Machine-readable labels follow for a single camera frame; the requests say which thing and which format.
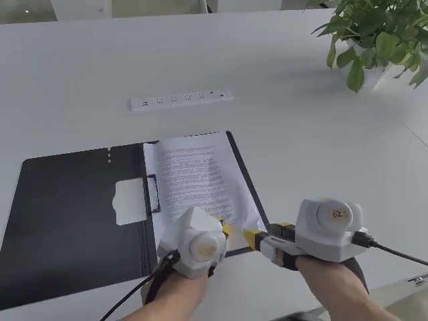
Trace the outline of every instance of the forearm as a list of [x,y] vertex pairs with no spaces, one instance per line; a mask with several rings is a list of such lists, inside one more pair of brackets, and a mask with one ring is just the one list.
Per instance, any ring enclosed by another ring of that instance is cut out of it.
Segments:
[[125,317],[122,321],[188,321],[193,309],[183,300],[185,298],[179,296],[156,299]]
[[399,321],[398,318],[368,298],[338,300],[334,306],[330,307],[328,313],[331,321]]
[[373,302],[361,281],[344,265],[299,257],[296,265],[332,321],[399,321]]
[[190,280],[174,272],[160,287],[153,302],[122,321],[188,321],[205,295],[208,275]]

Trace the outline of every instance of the potted plant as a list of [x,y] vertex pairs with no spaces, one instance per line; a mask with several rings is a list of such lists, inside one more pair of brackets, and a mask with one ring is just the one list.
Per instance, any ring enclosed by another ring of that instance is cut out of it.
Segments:
[[[309,0],[308,5],[323,3]],[[415,73],[409,85],[419,86],[428,76],[428,0],[340,0],[330,22],[314,32],[332,35],[327,66],[350,64],[346,84],[358,92],[364,72],[403,66]],[[336,42],[347,41],[349,48],[336,57]]]

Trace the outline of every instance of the printed number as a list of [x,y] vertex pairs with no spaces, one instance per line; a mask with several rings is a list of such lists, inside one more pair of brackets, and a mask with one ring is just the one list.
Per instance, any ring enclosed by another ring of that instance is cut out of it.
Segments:
[[337,217],[344,217],[344,213],[338,209],[333,210],[333,217],[337,218]]

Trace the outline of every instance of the black cable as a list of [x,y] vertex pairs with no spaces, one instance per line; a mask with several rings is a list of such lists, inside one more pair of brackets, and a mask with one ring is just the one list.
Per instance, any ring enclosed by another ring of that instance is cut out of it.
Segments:
[[149,283],[151,280],[153,280],[156,276],[158,276],[159,273],[161,273],[168,265],[173,266],[180,260],[180,253],[178,250],[174,250],[169,252],[165,255],[160,265],[149,275],[146,279],[141,281],[135,288],[133,288],[127,295],[123,297],[118,303],[116,303],[113,308],[109,309],[109,311],[101,318],[100,321],[105,321],[109,316],[112,315],[112,313],[121,306],[131,295],[133,295],[139,288],[141,288],[143,285]]
[[375,247],[377,249],[381,249],[393,255],[402,257],[403,259],[408,259],[410,261],[428,266],[428,261],[424,261],[423,259],[418,259],[416,257],[410,256],[410,255],[395,251],[394,249],[390,249],[389,247],[383,246],[377,243],[373,239],[373,236],[364,232],[359,232],[359,231],[355,232],[354,235],[352,236],[352,244],[359,245],[366,248]]
[[420,264],[422,264],[422,265],[426,265],[426,266],[428,266],[428,262],[427,262],[427,261],[424,261],[423,259],[418,259],[418,258],[416,258],[416,257],[413,257],[413,256],[410,256],[410,255],[407,255],[407,254],[404,254],[404,253],[401,253],[401,252],[395,251],[394,249],[390,249],[389,247],[383,246],[383,245],[381,245],[381,244],[379,244],[379,243],[377,243],[377,242],[374,242],[374,243],[371,245],[371,247],[375,247],[375,248],[377,248],[377,249],[381,249],[381,250],[383,250],[383,251],[385,251],[385,252],[388,252],[388,253],[391,253],[391,254],[393,254],[393,255],[396,255],[396,256],[402,257],[403,259],[409,259],[409,260],[414,261],[414,262],[416,262],[416,263],[420,263]]

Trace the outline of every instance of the clipboard clip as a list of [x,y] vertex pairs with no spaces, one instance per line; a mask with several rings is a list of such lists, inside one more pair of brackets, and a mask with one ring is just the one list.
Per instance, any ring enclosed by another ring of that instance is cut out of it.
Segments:
[[161,211],[161,202],[159,201],[158,181],[156,179],[156,174],[147,175],[146,179],[151,213],[158,213]]

